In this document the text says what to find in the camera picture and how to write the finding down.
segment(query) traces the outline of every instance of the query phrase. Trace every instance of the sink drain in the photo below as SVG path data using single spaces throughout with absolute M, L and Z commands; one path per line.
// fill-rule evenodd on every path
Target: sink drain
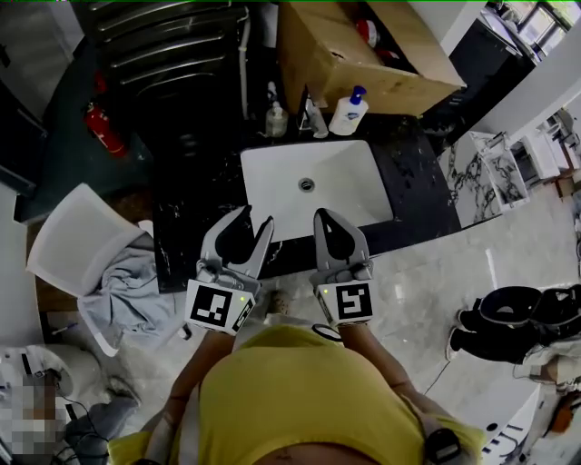
M 309 178 L 302 178 L 299 181 L 299 189 L 304 193 L 311 193 L 315 190 L 315 182 Z

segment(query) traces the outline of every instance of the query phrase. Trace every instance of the blue pump cap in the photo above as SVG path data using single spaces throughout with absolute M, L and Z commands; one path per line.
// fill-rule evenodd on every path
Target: blue pump cap
M 356 85 L 355 87 L 353 87 L 353 94 L 351 95 L 349 101 L 354 105 L 359 105 L 361 103 L 361 96 L 366 93 L 367 91 L 365 90 L 365 87 Z

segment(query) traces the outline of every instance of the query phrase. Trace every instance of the window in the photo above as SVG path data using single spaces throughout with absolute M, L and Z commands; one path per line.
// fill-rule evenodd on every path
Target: window
M 565 37 L 581 17 L 574 1 L 507 2 L 517 14 L 518 35 L 543 58 Z

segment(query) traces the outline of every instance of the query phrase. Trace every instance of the white chair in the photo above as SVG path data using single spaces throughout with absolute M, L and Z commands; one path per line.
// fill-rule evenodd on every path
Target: white chair
M 26 269 L 74 297 L 90 294 L 105 268 L 143 230 L 111 209 L 87 184 L 79 184 L 44 222 Z M 89 314 L 80 312 L 103 352 L 113 357 L 123 336 L 103 334 Z

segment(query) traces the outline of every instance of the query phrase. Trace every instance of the cardboard box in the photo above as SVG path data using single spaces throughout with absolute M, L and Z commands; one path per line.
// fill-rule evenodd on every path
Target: cardboard box
M 326 112 L 334 112 L 338 99 L 358 84 L 368 92 L 364 98 L 370 113 L 414 116 L 465 85 L 407 2 L 368 5 L 417 73 L 381 62 L 357 32 L 350 4 L 281 2 L 277 49 L 291 113 L 299 111 L 305 85 Z

